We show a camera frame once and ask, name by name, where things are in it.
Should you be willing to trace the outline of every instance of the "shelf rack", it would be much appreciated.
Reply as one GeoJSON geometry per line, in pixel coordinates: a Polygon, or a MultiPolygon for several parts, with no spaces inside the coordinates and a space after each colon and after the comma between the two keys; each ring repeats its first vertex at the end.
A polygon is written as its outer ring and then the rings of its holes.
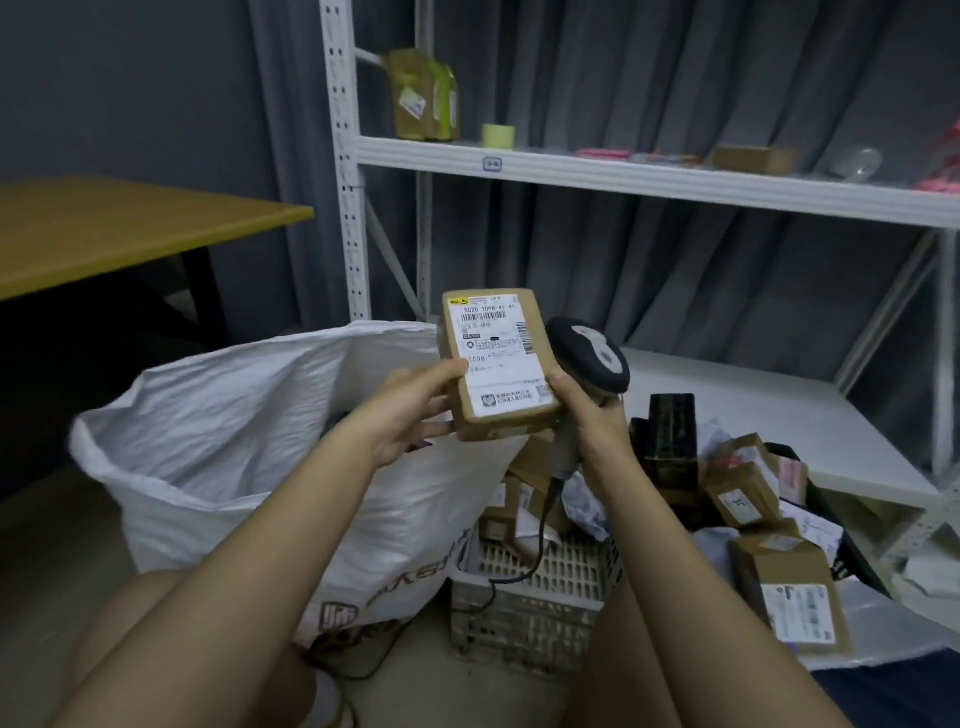
{"type": "MultiPolygon", "coordinates": [[[[356,48],[350,0],[319,0],[327,93],[340,186],[341,230],[350,317],[369,319],[367,229],[418,317],[432,321],[433,174],[548,184],[676,200],[775,209],[928,229],[832,383],[628,350],[634,385],[628,412],[646,415],[657,391],[692,392],[701,419],[717,417],[738,435],[757,431],[791,446],[822,487],[912,506],[876,545],[878,562],[902,561],[943,525],[960,519],[960,465],[953,459],[956,231],[960,197],[893,186],[812,178],[771,178],[656,163],[577,158],[543,150],[491,150],[468,143],[429,144],[360,133],[356,63],[382,66],[356,48]],[[362,166],[417,174],[416,286],[396,261],[364,195],[362,166]],[[922,284],[936,278],[933,371],[933,473],[919,472],[846,399],[871,357],[922,284]]],[[[418,0],[418,47],[433,54],[432,0],[418,0]]]]}

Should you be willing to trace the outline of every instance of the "white plastic crate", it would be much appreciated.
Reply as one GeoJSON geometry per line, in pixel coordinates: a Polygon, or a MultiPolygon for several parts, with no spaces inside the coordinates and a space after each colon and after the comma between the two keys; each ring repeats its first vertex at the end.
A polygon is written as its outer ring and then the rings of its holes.
{"type": "Polygon", "coordinates": [[[582,533],[564,537],[543,556],[532,578],[497,584],[493,604],[488,577],[517,576],[526,569],[507,549],[480,541],[476,529],[451,574],[451,640],[474,662],[496,663],[542,675],[580,671],[603,600],[623,578],[616,545],[597,544],[582,533]]]}

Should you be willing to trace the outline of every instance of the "gray curtain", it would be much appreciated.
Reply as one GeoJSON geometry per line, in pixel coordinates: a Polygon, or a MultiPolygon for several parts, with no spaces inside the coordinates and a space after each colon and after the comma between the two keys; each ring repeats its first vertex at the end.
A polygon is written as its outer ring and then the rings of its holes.
{"type": "MultiPolygon", "coordinates": [[[[948,0],[439,0],[437,56],[463,133],[517,146],[706,155],[778,144],[802,171],[844,150],[910,183],[960,115],[948,0]]],[[[545,316],[648,351],[831,379],[920,232],[510,182],[436,178],[434,305],[529,286],[545,316]]],[[[924,291],[921,298],[929,297],[924,291]]],[[[929,303],[911,306],[853,401],[928,464],[929,303]]]]}
{"type": "MultiPolygon", "coordinates": [[[[280,199],[310,205],[317,212],[316,220],[286,229],[299,328],[343,326],[349,323],[349,312],[320,4],[316,0],[249,0],[248,6],[280,199]]],[[[374,52],[413,45],[413,3],[359,0],[354,3],[354,30],[357,45],[374,52]]],[[[363,133],[392,134],[385,75],[360,65],[358,84],[363,133]]],[[[413,280],[414,176],[380,169],[366,169],[364,174],[367,194],[413,280]]],[[[370,248],[370,269],[373,318],[412,318],[375,246],[370,248]]]]}

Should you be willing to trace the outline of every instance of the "shelf upright post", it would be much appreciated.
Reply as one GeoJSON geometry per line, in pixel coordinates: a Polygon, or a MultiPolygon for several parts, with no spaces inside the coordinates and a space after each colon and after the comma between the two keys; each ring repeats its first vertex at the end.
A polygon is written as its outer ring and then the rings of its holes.
{"type": "Polygon", "coordinates": [[[370,275],[367,261],[367,225],[363,178],[357,163],[360,114],[357,103],[353,7],[350,0],[318,0],[324,27],[326,92],[330,102],[333,161],[340,201],[340,231],[350,320],[369,320],[370,275]]]}
{"type": "Polygon", "coordinates": [[[936,360],[933,369],[934,479],[940,478],[953,460],[954,355],[956,352],[957,231],[940,231],[937,261],[937,303],[934,323],[936,360]]]}
{"type": "MultiPolygon", "coordinates": [[[[417,0],[417,47],[427,56],[434,55],[436,15],[434,0],[417,0]]],[[[424,321],[430,323],[430,299],[433,293],[433,173],[417,173],[417,297],[424,321]]]]}

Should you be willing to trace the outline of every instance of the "shipping label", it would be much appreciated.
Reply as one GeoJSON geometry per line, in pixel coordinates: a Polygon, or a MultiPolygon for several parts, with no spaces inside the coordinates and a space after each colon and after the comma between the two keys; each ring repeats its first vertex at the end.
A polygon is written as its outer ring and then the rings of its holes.
{"type": "Polygon", "coordinates": [[[448,305],[457,353],[470,362],[467,390],[477,417],[553,401],[519,296],[476,296],[448,305]]]}

